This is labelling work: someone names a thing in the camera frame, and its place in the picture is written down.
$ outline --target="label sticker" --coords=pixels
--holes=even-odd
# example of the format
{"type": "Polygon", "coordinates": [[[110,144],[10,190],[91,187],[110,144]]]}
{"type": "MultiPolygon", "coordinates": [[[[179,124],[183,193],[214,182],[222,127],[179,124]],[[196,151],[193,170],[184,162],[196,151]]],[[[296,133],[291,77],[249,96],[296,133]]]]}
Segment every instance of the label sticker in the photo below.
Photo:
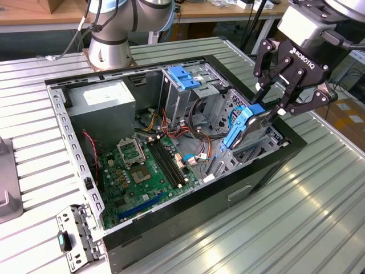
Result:
{"type": "Polygon", "coordinates": [[[202,77],[202,76],[196,76],[196,77],[193,77],[193,79],[195,80],[195,81],[203,81],[204,80],[204,78],[202,77]]]}
{"type": "Polygon", "coordinates": [[[267,127],[263,127],[263,128],[261,128],[257,131],[253,131],[251,133],[248,133],[246,135],[245,139],[240,144],[240,147],[250,146],[250,145],[258,142],[260,137],[262,136],[262,134],[266,131],[266,129],[267,129],[267,127]]]}
{"type": "Polygon", "coordinates": [[[353,120],[355,123],[363,123],[363,119],[361,119],[359,116],[357,115],[349,115],[348,117],[351,118],[351,120],[353,120]]]}
{"type": "Polygon", "coordinates": [[[341,104],[337,104],[337,106],[341,109],[341,110],[351,110],[350,107],[348,105],[346,105],[345,103],[341,103],[341,104]]]}
{"type": "Polygon", "coordinates": [[[130,92],[124,85],[124,83],[117,82],[112,86],[99,87],[85,91],[83,95],[89,106],[117,99],[121,101],[121,103],[127,103],[133,100],[133,98],[131,98],[130,92]]]}

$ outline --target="aluminum table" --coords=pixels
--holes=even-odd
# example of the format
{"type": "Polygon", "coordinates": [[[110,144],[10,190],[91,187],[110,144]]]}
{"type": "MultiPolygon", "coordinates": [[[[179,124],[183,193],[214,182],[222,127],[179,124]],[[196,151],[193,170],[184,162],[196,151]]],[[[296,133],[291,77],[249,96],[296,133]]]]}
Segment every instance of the aluminum table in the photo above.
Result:
{"type": "MultiPolygon", "coordinates": [[[[132,47],[138,64],[214,54],[254,89],[253,62],[219,38],[132,47]]],[[[25,213],[0,225],[0,273],[68,273],[54,216],[83,198],[43,81],[91,72],[83,54],[0,63],[0,135],[25,213]]],[[[280,95],[275,86],[267,100],[280,95]]],[[[308,146],[263,189],[124,273],[354,273],[365,266],[364,153],[319,116],[285,117],[308,146]]],[[[80,273],[110,273],[102,260],[80,273]]]]}

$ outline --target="gray object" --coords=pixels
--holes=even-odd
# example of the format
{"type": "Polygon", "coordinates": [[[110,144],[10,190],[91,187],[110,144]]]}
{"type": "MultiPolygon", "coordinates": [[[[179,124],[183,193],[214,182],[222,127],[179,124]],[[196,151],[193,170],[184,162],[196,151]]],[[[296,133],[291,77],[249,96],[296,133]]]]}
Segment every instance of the gray object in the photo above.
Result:
{"type": "Polygon", "coordinates": [[[0,137],[0,224],[23,214],[13,145],[0,137]]]}
{"type": "MultiPolygon", "coordinates": [[[[149,0],[145,3],[126,1],[102,31],[93,31],[89,48],[90,62],[104,70],[127,67],[132,60],[128,33],[160,31],[169,21],[172,7],[171,0],[149,0]]],[[[98,24],[104,24],[113,13],[114,10],[100,14],[98,24]]],[[[90,14],[91,21],[94,21],[96,14],[90,14]]]]}
{"type": "Polygon", "coordinates": [[[347,17],[365,22],[364,0],[325,0],[325,2],[347,17]]]}
{"type": "Polygon", "coordinates": [[[91,237],[90,230],[94,228],[92,219],[87,205],[72,205],[56,215],[58,228],[63,233],[58,241],[63,245],[67,239],[70,244],[71,250],[66,258],[71,273],[92,261],[97,261],[104,253],[103,249],[99,248],[101,241],[95,241],[91,237]]]}
{"type": "Polygon", "coordinates": [[[72,107],[67,112],[76,135],[86,130],[105,149],[133,136],[136,102],[122,80],[73,88],[68,96],[72,107]]]}

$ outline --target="blue cable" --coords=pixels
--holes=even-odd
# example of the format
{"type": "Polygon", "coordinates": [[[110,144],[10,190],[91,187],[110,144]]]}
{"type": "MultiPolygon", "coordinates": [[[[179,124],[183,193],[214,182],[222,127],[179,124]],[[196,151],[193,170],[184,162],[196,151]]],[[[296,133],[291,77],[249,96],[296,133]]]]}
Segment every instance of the blue cable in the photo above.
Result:
{"type": "Polygon", "coordinates": [[[231,128],[232,127],[232,116],[233,116],[233,111],[235,111],[235,110],[244,110],[242,107],[234,107],[233,109],[232,109],[232,111],[230,112],[230,114],[229,114],[229,118],[228,118],[228,124],[229,124],[229,128],[231,128]]]}
{"type": "Polygon", "coordinates": [[[166,41],[166,39],[169,37],[170,32],[171,32],[171,27],[169,28],[169,31],[167,32],[167,35],[166,35],[166,37],[164,38],[164,40],[162,41],[162,43],[163,43],[163,42],[165,42],[165,41],[166,41]]]}
{"type": "Polygon", "coordinates": [[[188,154],[187,156],[185,156],[184,158],[183,158],[183,161],[184,162],[186,162],[186,160],[188,160],[189,158],[191,158],[191,157],[195,157],[195,155],[194,154],[188,154]]]}

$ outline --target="desk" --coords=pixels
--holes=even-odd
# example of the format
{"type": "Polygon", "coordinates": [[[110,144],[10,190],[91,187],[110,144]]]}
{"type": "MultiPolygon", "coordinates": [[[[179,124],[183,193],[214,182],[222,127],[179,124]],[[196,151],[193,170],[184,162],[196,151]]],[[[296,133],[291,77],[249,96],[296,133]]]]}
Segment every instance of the desk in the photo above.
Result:
{"type": "MultiPolygon", "coordinates": [[[[140,65],[213,54],[255,91],[253,62],[219,38],[131,50],[140,65]]],[[[82,53],[55,62],[35,58],[0,62],[0,135],[13,141],[26,210],[21,217],[0,224],[1,273],[68,273],[54,216],[83,198],[44,80],[88,72],[91,69],[82,53]]],[[[267,100],[280,95],[281,87],[275,86],[267,100]]],[[[308,146],[266,187],[123,274],[361,273],[365,266],[364,155],[313,112],[284,120],[308,146]]],[[[110,271],[101,260],[80,273],[110,271]]]]}
{"type": "MultiPolygon", "coordinates": [[[[0,11],[0,33],[76,29],[85,6],[84,0],[65,0],[53,14],[35,13],[13,7],[5,7],[5,11],[0,11]]],[[[266,20],[266,22],[258,41],[266,38],[274,20],[281,18],[288,6],[288,0],[282,0],[280,5],[274,5],[274,9],[262,12],[260,19],[266,20]]],[[[249,15],[249,9],[244,10],[236,5],[219,8],[209,2],[186,3],[181,6],[180,22],[245,21],[249,19],[249,15]]],[[[157,43],[157,36],[158,33],[151,32],[148,43],[157,43]]],[[[257,49],[258,43],[255,45],[253,53],[257,49]]]]}

